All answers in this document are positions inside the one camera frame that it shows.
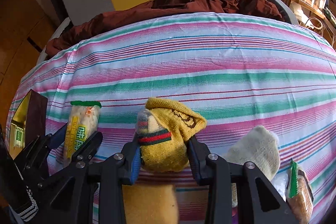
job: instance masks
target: blue gripper pad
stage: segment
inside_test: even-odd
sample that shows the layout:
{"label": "blue gripper pad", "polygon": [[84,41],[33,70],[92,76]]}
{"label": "blue gripper pad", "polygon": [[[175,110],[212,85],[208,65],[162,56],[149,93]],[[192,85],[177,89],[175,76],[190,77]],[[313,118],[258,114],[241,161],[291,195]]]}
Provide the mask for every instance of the blue gripper pad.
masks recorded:
{"label": "blue gripper pad", "polygon": [[140,167],[141,167],[141,153],[140,153],[140,147],[138,146],[131,165],[131,177],[130,177],[131,184],[134,184],[138,179]]}

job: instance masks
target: yellow knitted sock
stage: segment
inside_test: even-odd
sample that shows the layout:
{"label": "yellow knitted sock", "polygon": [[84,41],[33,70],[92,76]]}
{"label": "yellow knitted sock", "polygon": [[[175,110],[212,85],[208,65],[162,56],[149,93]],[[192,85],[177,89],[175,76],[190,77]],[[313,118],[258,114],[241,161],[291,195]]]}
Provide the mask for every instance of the yellow knitted sock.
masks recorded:
{"label": "yellow knitted sock", "polygon": [[157,172],[183,170],[188,163],[184,142],[205,127],[206,119],[184,104],[149,98],[136,126],[143,167]]}

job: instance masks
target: rice cracker package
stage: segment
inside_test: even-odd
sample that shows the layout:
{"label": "rice cracker package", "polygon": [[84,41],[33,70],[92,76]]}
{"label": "rice cracker package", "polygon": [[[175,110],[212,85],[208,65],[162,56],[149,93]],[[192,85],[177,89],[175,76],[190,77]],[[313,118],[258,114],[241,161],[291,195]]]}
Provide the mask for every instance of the rice cracker package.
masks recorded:
{"label": "rice cracker package", "polygon": [[97,101],[73,101],[63,149],[63,166],[71,162],[73,153],[97,130],[101,104]]}

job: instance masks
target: white sock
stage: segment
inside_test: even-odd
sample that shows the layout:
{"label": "white sock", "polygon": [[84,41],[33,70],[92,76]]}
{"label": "white sock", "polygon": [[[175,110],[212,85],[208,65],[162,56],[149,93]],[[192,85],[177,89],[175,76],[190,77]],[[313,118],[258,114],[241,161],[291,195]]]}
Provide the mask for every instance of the white sock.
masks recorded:
{"label": "white sock", "polygon": [[[237,141],[229,151],[223,155],[227,162],[243,165],[247,161],[254,162],[271,180],[280,167],[278,151],[279,138],[263,126],[256,126],[247,135]],[[232,184],[232,207],[237,206],[236,185]]]}

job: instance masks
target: wooden floor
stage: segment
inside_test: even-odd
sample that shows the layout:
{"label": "wooden floor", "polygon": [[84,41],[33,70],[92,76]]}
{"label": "wooden floor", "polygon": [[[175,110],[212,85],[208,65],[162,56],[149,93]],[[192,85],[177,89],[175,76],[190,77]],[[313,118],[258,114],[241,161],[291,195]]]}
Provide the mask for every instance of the wooden floor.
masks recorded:
{"label": "wooden floor", "polygon": [[11,102],[21,78],[37,62],[55,26],[36,0],[0,0],[0,124],[5,132]]}

